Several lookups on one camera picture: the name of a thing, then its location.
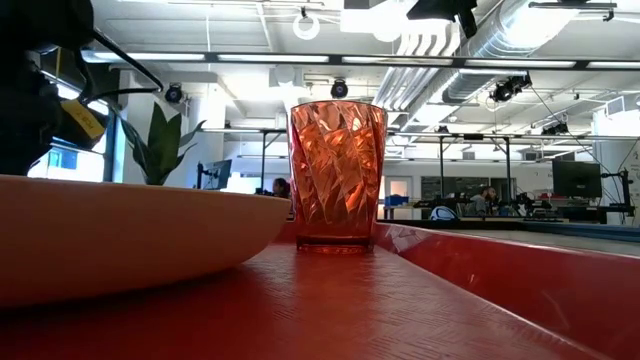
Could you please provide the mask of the black overhead frame beam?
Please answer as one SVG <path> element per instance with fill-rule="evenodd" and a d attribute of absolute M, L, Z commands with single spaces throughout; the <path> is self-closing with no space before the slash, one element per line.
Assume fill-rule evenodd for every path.
<path fill-rule="evenodd" d="M 426 67 L 452 69 L 499 69 L 540 71 L 640 71 L 640 60 L 540 59 L 540 58 L 475 58 L 445 56 L 279 54 L 279 53 L 215 53 L 215 52 L 113 52 L 84 50 L 90 63 L 166 62 L 287 64 L 321 66 Z"/>

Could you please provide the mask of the yellow label tag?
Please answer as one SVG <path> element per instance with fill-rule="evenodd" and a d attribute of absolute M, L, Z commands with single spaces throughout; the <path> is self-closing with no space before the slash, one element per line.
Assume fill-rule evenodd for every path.
<path fill-rule="evenodd" d="M 91 150 L 106 132 L 108 117 L 85 106 L 79 100 L 64 100 L 58 138 Z"/>

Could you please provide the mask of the black computer monitor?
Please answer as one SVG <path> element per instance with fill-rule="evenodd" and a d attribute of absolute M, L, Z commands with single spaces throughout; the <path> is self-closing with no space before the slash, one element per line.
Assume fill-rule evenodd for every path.
<path fill-rule="evenodd" d="M 200 190 L 222 190 L 227 187 L 231 175 L 231 160 L 222 160 L 197 165 L 196 188 Z"/>
<path fill-rule="evenodd" d="M 588 199 L 602 196 L 599 164 L 554 160 L 552 176 L 554 195 Z"/>

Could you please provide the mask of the black background rig frame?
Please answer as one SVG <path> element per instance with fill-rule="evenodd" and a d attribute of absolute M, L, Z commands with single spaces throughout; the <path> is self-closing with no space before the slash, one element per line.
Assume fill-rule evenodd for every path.
<path fill-rule="evenodd" d="M 505 155 L 505 168 L 506 168 L 506 182 L 507 182 L 507 195 L 506 201 L 510 202 L 512 197 L 514 196 L 514 188 L 512 185 L 512 171 L 511 171 L 511 139 L 512 136 L 508 134 L 500 134 L 500 133 L 491 133 L 491 134 L 483 134 L 483 133 L 445 133 L 445 132 L 400 132 L 400 131 L 389 131 L 389 136 L 403 136 L 403 137 L 416 137 L 416 138 L 434 138 L 438 140 L 438 163 L 439 163 L 439 174 L 441 179 L 441 194 L 444 194 L 444 153 L 446 147 L 444 146 L 445 139 L 450 139 L 449 145 L 452 145 L 457 142 L 469 142 L 469 143 L 480 143 L 480 142 L 491 142 L 495 146 L 499 148 Z"/>

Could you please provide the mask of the green leafy plant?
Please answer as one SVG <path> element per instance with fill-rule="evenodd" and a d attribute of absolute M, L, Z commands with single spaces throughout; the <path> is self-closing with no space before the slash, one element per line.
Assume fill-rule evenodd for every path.
<path fill-rule="evenodd" d="M 153 106 L 147 140 L 129 121 L 121 121 L 133 160 L 140 167 L 146 185 L 165 184 L 169 175 L 181 165 L 186 153 L 195 146 L 191 141 L 204 123 L 199 122 L 194 130 L 183 135 L 182 116 L 176 114 L 167 118 L 158 103 Z"/>

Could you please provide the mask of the silver ventilation duct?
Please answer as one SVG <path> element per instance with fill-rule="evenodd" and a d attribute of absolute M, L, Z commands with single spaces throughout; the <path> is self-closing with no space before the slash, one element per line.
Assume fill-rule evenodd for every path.
<path fill-rule="evenodd" d="M 458 54 L 480 58 L 531 56 L 579 13 L 576 9 L 529 6 L 530 2 L 542 1 L 504 0 Z"/>

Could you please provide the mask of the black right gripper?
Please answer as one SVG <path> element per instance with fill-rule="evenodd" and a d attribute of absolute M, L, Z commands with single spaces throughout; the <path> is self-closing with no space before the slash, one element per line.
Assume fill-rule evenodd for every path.
<path fill-rule="evenodd" d="M 466 38 L 472 38 L 477 33 L 477 24 L 473 9 L 477 7 L 477 0 L 417 0 L 407 12 L 409 20 L 444 19 L 454 21 L 459 19 L 460 26 Z"/>

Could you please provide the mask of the peach round plate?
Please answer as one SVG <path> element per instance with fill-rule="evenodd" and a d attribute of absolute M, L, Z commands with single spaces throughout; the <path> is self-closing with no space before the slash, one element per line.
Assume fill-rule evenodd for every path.
<path fill-rule="evenodd" d="M 287 200 L 0 175 L 0 309 L 213 274 L 261 252 Z"/>

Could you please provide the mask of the orange faceted plastic cup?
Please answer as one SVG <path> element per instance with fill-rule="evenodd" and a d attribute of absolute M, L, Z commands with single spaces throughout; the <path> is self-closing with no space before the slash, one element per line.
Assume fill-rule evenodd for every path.
<path fill-rule="evenodd" d="M 387 112 L 344 100 L 291 109 L 291 191 L 300 251 L 372 250 L 383 172 Z"/>

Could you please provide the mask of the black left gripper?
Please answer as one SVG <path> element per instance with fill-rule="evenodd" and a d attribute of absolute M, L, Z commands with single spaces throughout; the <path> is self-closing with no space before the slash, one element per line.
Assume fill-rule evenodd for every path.
<path fill-rule="evenodd" d="M 58 88 L 33 60 L 0 78 L 0 174 L 27 175 L 61 124 Z"/>

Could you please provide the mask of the red plastic tray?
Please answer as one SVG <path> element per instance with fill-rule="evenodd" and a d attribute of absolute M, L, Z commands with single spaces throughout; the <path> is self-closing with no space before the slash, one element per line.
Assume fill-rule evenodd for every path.
<path fill-rule="evenodd" d="M 0 312 L 0 360 L 640 360 L 640 245 L 398 225 L 175 285 Z"/>

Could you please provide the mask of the black aluminium table frame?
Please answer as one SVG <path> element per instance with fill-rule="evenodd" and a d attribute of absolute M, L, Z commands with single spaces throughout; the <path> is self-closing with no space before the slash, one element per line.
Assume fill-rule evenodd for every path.
<path fill-rule="evenodd" d="M 379 224 L 402 225 L 421 229 L 449 231 L 526 231 L 640 244 L 640 228 L 618 225 L 520 221 L 519 219 L 511 219 L 509 221 L 500 219 L 497 221 L 468 219 L 460 221 L 381 220 L 379 221 Z"/>

